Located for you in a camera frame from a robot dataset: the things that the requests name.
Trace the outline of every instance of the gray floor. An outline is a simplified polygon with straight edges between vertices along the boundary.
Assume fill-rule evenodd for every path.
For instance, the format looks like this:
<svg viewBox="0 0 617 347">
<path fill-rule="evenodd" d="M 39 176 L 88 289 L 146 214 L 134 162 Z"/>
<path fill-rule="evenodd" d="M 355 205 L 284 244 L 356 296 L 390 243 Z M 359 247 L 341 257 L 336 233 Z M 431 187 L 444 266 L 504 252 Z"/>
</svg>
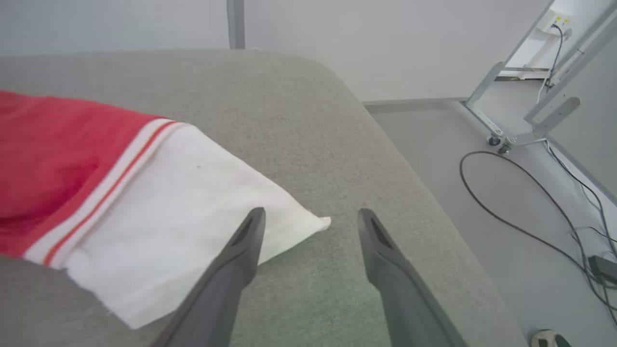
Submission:
<svg viewBox="0 0 617 347">
<path fill-rule="evenodd" d="M 528 132 L 523 116 L 535 104 L 538 87 L 538 82 L 494 83 L 478 106 L 504 130 Z M 368 108 L 458 228 L 527 337 L 552 328 L 574 347 L 617 345 L 617 328 L 582 272 L 561 254 L 490 216 L 463 186 L 458 173 L 463 155 L 494 150 L 477 120 L 455 102 Z M 547 187 L 575 226 L 599 226 L 580 187 L 541 144 L 517 148 L 508 157 Z M 564 218 L 516 167 L 480 154 L 468 158 L 464 172 L 478 198 L 497 214 L 581 258 Z M 586 253 L 612 257 L 602 237 L 590 230 L 580 234 Z M 617 306 L 617 294 L 611 298 Z"/>
</svg>

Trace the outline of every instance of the cable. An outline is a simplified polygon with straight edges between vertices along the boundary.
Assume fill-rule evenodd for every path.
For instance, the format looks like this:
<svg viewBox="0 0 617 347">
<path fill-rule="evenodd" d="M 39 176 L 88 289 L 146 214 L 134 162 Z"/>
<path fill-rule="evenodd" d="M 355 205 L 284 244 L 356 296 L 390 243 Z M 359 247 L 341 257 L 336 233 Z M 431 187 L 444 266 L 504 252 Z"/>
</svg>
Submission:
<svg viewBox="0 0 617 347">
<path fill-rule="evenodd" d="M 613 323 L 615 324 L 615 327 L 617 327 L 617 318 L 615 318 L 615 313 L 611 309 L 612 306 L 608 300 L 607 286 L 605 285 L 606 283 L 604 282 L 604 278 L 602 278 L 602 283 L 604 284 L 602 285 L 602 289 L 604 290 L 604 297 L 607 299 L 608 313 L 611 315 L 611 318 L 613 319 Z"/>
<path fill-rule="evenodd" d="M 600 198 L 598 197 L 598 194 L 596 194 L 594 192 L 593 189 L 589 188 L 589 186 L 587 186 L 585 183 L 583 183 L 580 179 L 578 179 L 577 176 L 574 176 L 574 174 L 572 174 L 572 172 L 570 172 L 570 170 L 568 170 L 566 164 L 563 163 L 563 161 L 561 161 L 561 159 L 559 159 L 559 157 L 555 154 L 555 151 L 553 151 L 552 148 L 549 147 L 550 153 L 551 155 L 557 160 L 557 162 L 559 163 L 559 165 L 561 165 L 561 167 L 566 170 L 566 172 L 570 175 L 570 177 L 572 177 L 573 179 L 575 179 L 578 183 L 581 184 L 581 186 L 587 188 L 587 190 L 589 190 L 595 197 L 595 199 L 598 201 L 598 206 L 600 207 L 600 219 L 602 220 L 602 227 L 604 228 L 604 231 L 607 233 L 607 242 L 608 245 L 610 246 L 611 250 L 613 251 L 613 253 L 617 254 L 617 249 L 615 248 L 615 244 L 613 244 L 613 239 L 611 237 L 610 232 L 608 232 L 608 226 L 607 226 L 607 219 L 604 216 L 604 207 L 602 206 L 602 201 L 600 200 Z"/>
<path fill-rule="evenodd" d="M 463 172 L 463 163 L 465 162 L 465 159 L 467 159 L 469 156 L 472 156 L 474 154 L 490 154 L 491 156 L 495 156 L 498 158 L 501 158 L 511 164 L 513 164 L 514 166 L 516 166 L 517 168 L 519 168 L 521 171 L 523 171 L 524 173 L 527 174 L 527 176 L 529 176 L 529 178 L 531 178 L 537 186 L 540 187 L 540 189 L 542 189 L 542 191 L 549 197 L 549 199 L 551 200 L 551 202 L 553 202 L 553 205 L 555 205 L 555 207 L 557 207 L 557 209 L 559 210 L 559 212 L 561 212 L 561 215 L 565 218 L 565 220 L 567 221 L 568 225 L 570 226 L 570 228 L 572 229 L 572 233 L 574 234 L 575 238 L 574 240 L 576 241 L 576 244 L 579 246 L 579 249 L 581 250 L 581 256 L 583 259 L 583 265 L 580 265 L 578 263 L 578 261 L 576 261 L 572 256 L 570 256 L 568 253 L 562 251 L 560 248 L 554 246 L 553 244 L 544 241 L 543 239 L 539 238 L 538 236 L 533 235 L 532 233 L 529 233 L 528 231 L 526 231 L 525 229 L 512 224 L 510 222 L 508 222 L 507 220 L 499 217 L 495 212 L 491 211 L 488 207 L 486 207 L 481 201 L 480 199 L 478 199 L 478 197 L 473 193 L 473 191 L 471 190 L 471 188 L 469 187 L 469 184 L 467 184 L 467 179 L 465 178 L 465 173 Z M 567 257 L 574 265 L 576 265 L 576 267 L 578 267 L 581 271 L 583 271 L 587 282 L 589 284 L 589 287 L 591 288 L 591 290 L 594 292 L 594 295 L 604 304 L 606 305 L 609 309 L 617 309 L 617 307 L 612 306 L 608 300 L 606 298 L 602 298 L 597 290 L 595 289 L 593 282 L 598 283 L 599 285 L 602 286 L 602 288 L 604 290 L 606 290 L 607 288 L 609 289 L 615 289 L 615 287 L 612 286 L 608 286 L 604 283 L 604 281 L 601 278 L 597 278 L 595 277 L 591 271 L 589 270 L 588 266 L 587 266 L 587 256 L 585 255 L 585 250 L 582 246 L 581 243 L 581 238 L 578 235 L 578 232 L 576 231 L 574 225 L 572 224 L 572 221 L 570 221 L 570 218 L 568 217 L 568 215 L 563 211 L 563 209 L 561 208 L 561 206 L 555 201 L 555 199 L 553 198 L 553 196 L 546 190 L 546 188 L 544 188 L 544 186 L 542 186 L 540 184 L 540 182 L 538 182 L 536 180 L 535 177 L 533 177 L 527 170 L 525 170 L 522 166 L 518 165 L 516 162 L 514 162 L 511 159 L 508 159 L 506 157 L 500 156 L 499 154 L 493 153 L 493 152 L 487 152 L 487 151 L 475 151 L 475 152 L 471 152 L 468 154 L 465 154 L 465 156 L 463 156 L 463 158 L 461 159 L 459 165 L 458 165 L 458 171 L 459 174 L 461 176 L 461 179 L 463 180 L 463 184 L 465 185 L 465 188 L 467 189 L 467 191 L 469 192 L 469 194 L 471 195 L 471 197 L 476 201 L 476 203 L 478 205 L 480 205 L 480 207 L 482 207 L 486 212 L 488 212 L 490 215 L 492 215 L 493 217 L 495 217 L 497 220 L 501 221 L 504 224 L 507 224 L 509 226 L 511 226 L 512 228 L 518 230 L 519 232 L 524 233 L 525 235 L 540 241 L 541 243 L 547 245 L 548 247 L 551 247 L 552 249 L 556 250 L 557 252 L 561 253 L 563 256 Z"/>
<path fill-rule="evenodd" d="M 576 228 L 576 230 L 582 230 L 582 229 L 591 229 L 591 230 L 597 232 L 600 236 L 608 238 L 608 236 L 604 235 L 603 233 L 601 233 L 599 230 L 597 230 L 594 227 L 580 227 L 580 228 Z"/>
<path fill-rule="evenodd" d="M 566 170 L 566 172 L 570 175 L 570 177 L 574 177 L 574 174 L 572 173 L 572 171 L 570 171 L 570 168 L 561 160 L 559 160 L 559 158 L 557 158 L 556 156 L 553 155 L 553 150 L 550 147 L 550 142 L 546 139 L 544 139 L 544 149 L 546 149 L 546 151 L 548 152 L 548 154 L 558 163 L 561 165 L 561 167 Z M 586 191 L 585 191 L 585 187 L 579 183 L 579 186 L 581 187 L 581 192 L 583 194 L 583 196 L 585 197 L 585 199 L 587 199 L 587 201 L 589 202 L 589 204 L 591 204 L 591 206 L 594 206 L 596 210 L 598 210 L 599 212 L 601 212 L 600 208 L 593 202 L 591 201 L 591 199 L 589 198 L 589 196 L 587 195 Z"/>
<path fill-rule="evenodd" d="M 557 59 L 559 59 L 559 53 L 561 53 L 561 47 L 563 46 L 563 31 L 558 25 L 551 25 L 551 28 L 557 28 L 559 30 L 559 48 L 557 49 L 557 55 L 555 56 L 555 61 L 553 62 L 553 67 L 550 68 L 549 79 L 545 82 L 546 92 L 548 93 L 551 89 L 550 87 L 550 79 L 553 78 L 553 73 L 555 72 L 555 66 L 557 65 Z"/>
<path fill-rule="evenodd" d="M 549 70 L 546 73 L 546 77 L 544 77 L 544 81 L 542 82 L 542 85 L 540 86 L 540 90 L 538 91 L 538 100 L 536 101 L 536 104 L 540 103 L 540 95 L 542 95 L 542 90 L 544 90 L 544 86 L 546 85 L 546 81 L 549 79 L 551 73 L 553 73 L 551 70 Z"/>
</svg>

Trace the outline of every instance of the metal frame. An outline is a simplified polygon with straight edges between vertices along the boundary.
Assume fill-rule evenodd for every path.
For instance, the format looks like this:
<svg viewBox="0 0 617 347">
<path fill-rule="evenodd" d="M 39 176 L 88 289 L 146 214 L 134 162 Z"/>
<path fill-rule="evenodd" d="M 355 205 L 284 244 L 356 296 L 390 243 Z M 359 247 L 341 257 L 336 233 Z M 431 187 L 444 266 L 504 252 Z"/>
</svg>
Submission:
<svg viewBox="0 0 617 347">
<path fill-rule="evenodd" d="M 244 0 L 227 0 L 227 26 L 230 49 L 245 49 Z"/>
<path fill-rule="evenodd" d="M 538 17 L 538 19 L 536 20 L 536 22 L 534 23 L 534 25 L 532 26 L 529 32 L 531 32 L 536 27 L 540 19 L 544 16 L 544 14 L 550 8 L 551 4 L 552 4 L 552 1 L 544 9 L 542 15 Z M 617 9 L 617 2 L 615 2 L 615 5 L 611 6 L 608 9 L 608 11 L 601 16 L 601 18 L 594 24 L 592 28 L 590 28 L 590 30 L 584 35 L 584 37 L 581 38 L 579 42 L 577 42 L 577 44 L 580 44 L 581 46 L 583 44 L 586 44 L 587 39 L 589 39 L 595 34 L 594 31 L 600 28 L 604 24 L 604 21 L 610 18 L 610 16 L 614 13 L 616 9 Z M 559 96 L 563 87 L 567 85 L 568 82 L 570 82 L 578 74 L 578 72 L 599 52 L 599 50 L 602 47 L 604 47 L 604 45 L 612 37 L 612 35 L 615 34 L 614 33 L 615 30 L 617 30 L 617 17 L 613 18 L 613 20 L 607 25 L 606 30 L 602 31 L 597 37 L 593 39 L 591 43 L 589 43 L 589 45 L 586 47 L 586 52 L 583 52 L 581 56 L 579 56 L 577 59 L 574 60 L 574 62 L 571 64 L 571 67 L 568 69 L 568 71 L 566 71 L 566 75 L 560 80 L 560 82 L 557 85 L 555 85 L 550 90 L 548 95 L 545 98 L 543 98 L 537 105 L 535 105 L 531 109 L 531 111 L 529 111 L 527 115 L 525 115 L 524 117 L 525 121 L 529 122 L 531 125 L 535 127 L 546 125 L 546 123 L 539 123 L 540 120 L 534 119 L 534 118 L 550 101 L 553 100 L 553 98 L 564 98 L 565 99 L 566 97 L 565 95 Z M 523 38 L 521 43 L 517 46 L 517 49 L 523 44 L 527 36 Z M 579 49 L 580 47 L 575 46 L 573 51 L 576 52 Z M 544 136 L 548 132 L 546 131 L 542 133 L 537 128 L 534 128 L 534 131 L 531 133 L 507 136 L 501 128 L 499 128 L 487 115 L 482 113 L 482 111 L 474 105 L 475 102 L 479 98 L 481 98 L 484 92 L 486 92 L 486 90 L 491 86 L 491 83 L 495 81 L 495 78 L 499 75 L 499 73 L 503 70 L 506 70 L 506 71 L 532 70 L 531 72 L 543 71 L 543 70 L 534 69 L 534 68 L 505 67 L 505 64 L 507 64 L 507 62 L 512 58 L 515 52 L 516 50 L 510 55 L 506 63 L 504 62 L 496 63 L 493 66 L 493 68 L 491 68 L 491 70 L 486 75 L 486 77 L 484 77 L 482 82 L 478 85 L 478 87 L 473 92 L 473 94 L 466 101 L 460 102 L 466 109 L 468 109 L 471 112 L 472 115 L 474 115 L 474 117 L 476 117 L 480 121 L 480 123 L 483 126 L 485 126 L 491 132 L 491 135 L 488 139 L 489 144 L 492 146 L 497 146 L 499 144 L 502 144 L 502 146 L 498 149 L 499 153 L 507 153 L 510 149 L 514 148 L 515 146 L 525 146 L 530 143 L 536 143 L 538 141 L 545 141 L 546 139 L 544 138 Z M 566 61 L 567 59 L 562 59 L 561 66 L 563 66 L 563 64 Z M 550 122 L 550 129 L 557 126 L 557 124 L 559 124 L 567 115 L 572 113 L 572 111 L 574 111 L 578 107 L 578 105 L 580 105 L 580 99 L 578 98 L 569 98 L 567 100 L 564 100 L 563 104 L 560 107 L 558 107 L 558 109 L 555 110 L 555 112 L 551 113 L 551 115 L 546 118 L 546 120 Z"/>
<path fill-rule="evenodd" d="M 609 13 L 607 15 L 603 15 L 603 19 L 607 20 L 611 15 L 615 13 L 617 10 L 617 6 L 613 7 L 613 13 Z M 598 23 L 594 25 L 594 28 L 599 29 L 604 23 Z M 591 38 L 596 33 L 589 33 L 586 37 Z M 494 123 L 488 120 L 486 122 L 484 114 L 478 116 L 477 110 L 475 107 L 469 107 L 464 102 L 463 105 L 467 107 L 468 110 L 472 114 L 478 118 L 482 124 L 491 130 L 491 138 L 489 139 L 489 143 L 492 145 L 498 145 L 501 140 L 505 140 L 505 142 L 498 149 L 498 153 L 505 154 L 509 150 L 514 147 L 526 146 L 532 143 L 538 143 L 542 141 L 549 141 L 551 145 L 559 149 L 559 151 L 564 155 L 577 169 L 579 169 L 612 203 L 617 205 L 617 197 L 613 195 L 602 183 L 600 183 L 590 172 L 581 165 L 579 161 L 576 160 L 568 151 L 566 151 L 559 143 L 555 142 L 553 138 L 549 135 L 549 132 L 553 130 L 559 123 L 561 123 L 568 115 L 570 115 L 577 107 L 580 106 L 581 100 L 576 96 L 567 96 L 562 93 L 564 87 L 576 77 L 576 75 L 600 52 L 604 46 L 617 35 L 617 15 L 611 19 L 610 23 L 606 25 L 606 27 L 600 32 L 595 38 L 588 43 L 588 41 L 583 42 L 585 44 L 585 51 L 581 54 L 569 67 L 568 71 L 563 75 L 563 78 L 557 83 L 550 92 L 546 95 L 544 99 L 542 99 L 538 104 L 536 104 L 531 111 L 525 115 L 524 119 L 527 123 L 530 123 L 533 126 L 533 131 L 529 133 L 523 133 L 515 136 L 496 136 L 497 131 L 493 130 L 492 127 Z M 478 87 L 476 91 L 481 90 L 485 91 L 487 89 L 486 79 L 481 83 L 482 88 Z M 478 95 L 473 95 L 475 101 L 478 99 Z M 544 110 L 550 102 L 555 102 L 557 100 L 562 99 L 561 104 L 553 111 L 550 115 L 548 115 L 544 119 L 540 119 L 540 112 Z"/>
</svg>

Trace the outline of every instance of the electrical socket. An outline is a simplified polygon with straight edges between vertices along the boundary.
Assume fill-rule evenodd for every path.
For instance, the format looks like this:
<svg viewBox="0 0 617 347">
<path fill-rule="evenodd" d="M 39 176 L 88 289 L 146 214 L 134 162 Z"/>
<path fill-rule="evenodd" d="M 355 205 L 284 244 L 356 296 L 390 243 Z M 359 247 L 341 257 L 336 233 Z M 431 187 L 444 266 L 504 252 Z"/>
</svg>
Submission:
<svg viewBox="0 0 617 347">
<path fill-rule="evenodd" d="M 551 35 L 559 35 L 559 31 L 557 29 L 551 28 L 551 25 L 555 24 L 563 32 L 565 32 L 572 26 L 573 22 L 573 15 L 568 15 L 549 9 L 544 15 L 544 17 L 540 19 L 537 28 Z"/>
</svg>

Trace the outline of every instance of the gray sofa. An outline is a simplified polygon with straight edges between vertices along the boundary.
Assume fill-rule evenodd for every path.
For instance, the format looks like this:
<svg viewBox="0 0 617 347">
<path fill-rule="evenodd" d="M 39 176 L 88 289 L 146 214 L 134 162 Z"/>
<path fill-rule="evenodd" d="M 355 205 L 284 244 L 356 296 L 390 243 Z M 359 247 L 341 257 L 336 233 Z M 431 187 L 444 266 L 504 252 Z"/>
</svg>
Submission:
<svg viewBox="0 0 617 347">
<path fill-rule="evenodd" d="M 470 347 L 525 346 L 444 211 L 347 87 L 307 59 L 257 51 L 161 51 L 0 59 L 0 88 L 91 99 L 188 122 L 319 216 L 317 233 L 258 269 L 233 346 L 389 345 L 367 281 L 357 212 L 374 210 Z M 147 346 L 63 272 L 0 261 L 4 346 Z"/>
</svg>

